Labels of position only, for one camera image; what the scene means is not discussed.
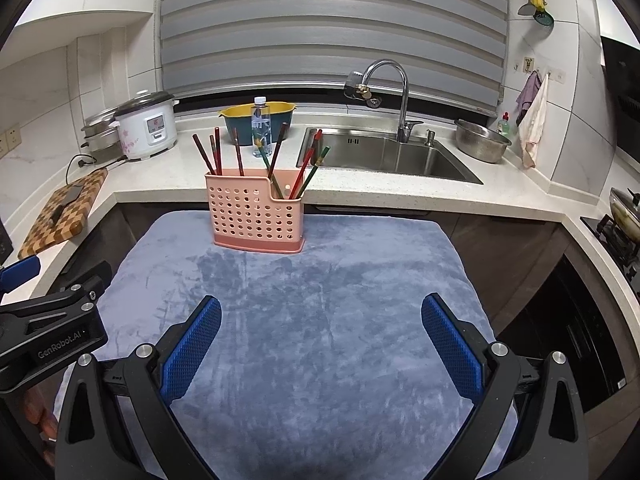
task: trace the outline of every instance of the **faucet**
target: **faucet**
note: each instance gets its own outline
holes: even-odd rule
[[[416,124],[422,124],[423,121],[406,120],[406,108],[409,102],[409,78],[406,76],[404,68],[402,68],[397,61],[394,61],[393,59],[379,59],[371,63],[364,71],[364,74],[361,74],[360,72],[351,72],[344,84],[344,94],[350,99],[366,101],[367,105],[372,101],[372,104],[370,105],[372,108],[380,106],[380,99],[372,97],[367,84],[369,83],[371,75],[384,65],[391,65],[394,67],[398,70],[400,77],[402,78],[402,104],[400,106],[398,136],[396,140],[405,144],[409,141],[409,137],[411,136],[411,131],[414,129],[414,126]]]

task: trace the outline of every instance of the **white cabinet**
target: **white cabinet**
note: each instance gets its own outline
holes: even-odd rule
[[[32,0],[0,51],[0,68],[124,27],[154,12],[155,0]]]

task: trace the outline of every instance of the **checkered cutting board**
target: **checkered cutting board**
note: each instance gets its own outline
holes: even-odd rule
[[[80,234],[105,178],[107,178],[107,170],[97,170],[73,182],[73,184],[84,184],[82,192],[74,202],[65,207],[58,223],[52,226],[49,219],[53,210],[64,200],[71,185],[56,190],[31,227],[20,248],[18,258],[22,260],[27,256],[41,253],[44,249]]]

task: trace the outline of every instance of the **power cord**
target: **power cord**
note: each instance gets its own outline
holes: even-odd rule
[[[87,155],[85,153],[76,153],[74,156],[71,157],[71,160],[69,161],[69,165],[66,167],[66,173],[65,173],[65,184],[68,186],[69,185],[69,170],[71,169],[71,164],[73,163],[74,160],[76,160],[76,158],[78,158],[79,156],[88,156],[90,158],[93,159],[93,164],[95,164],[96,162],[98,162],[98,159],[95,158],[92,155]],[[83,162],[82,166],[85,166],[87,164],[92,164],[91,162],[85,162],[84,160],[82,160],[81,162]]]
[[[78,153],[77,155],[74,155],[73,157],[71,157],[71,160],[69,161],[69,165],[66,167],[66,173],[65,173],[65,183],[67,186],[69,185],[69,169],[71,168],[71,164],[73,163],[73,161],[76,160],[76,158],[78,158],[79,156],[88,156],[89,158],[93,159],[92,162],[80,160],[78,162],[78,166],[80,166],[80,168],[84,168],[85,166],[88,166],[90,164],[96,164],[98,162],[98,160],[93,155],[86,155],[84,153]],[[109,166],[112,166],[113,164],[117,164],[118,162],[128,162],[127,155],[120,156],[116,160],[112,160],[109,164],[105,164],[100,168],[95,168],[94,171],[102,170],[103,168],[108,168]]]

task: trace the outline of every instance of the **gray fleece blanket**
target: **gray fleece blanket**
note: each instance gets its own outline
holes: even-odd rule
[[[428,221],[306,216],[305,237],[300,254],[235,251],[212,243],[206,211],[163,216],[98,302],[109,342],[95,355],[155,343],[212,294],[220,332],[172,410],[221,480],[421,480],[472,406],[422,327],[422,300],[438,292],[494,339],[460,258]],[[512,410],[483,474],[515,424]]]

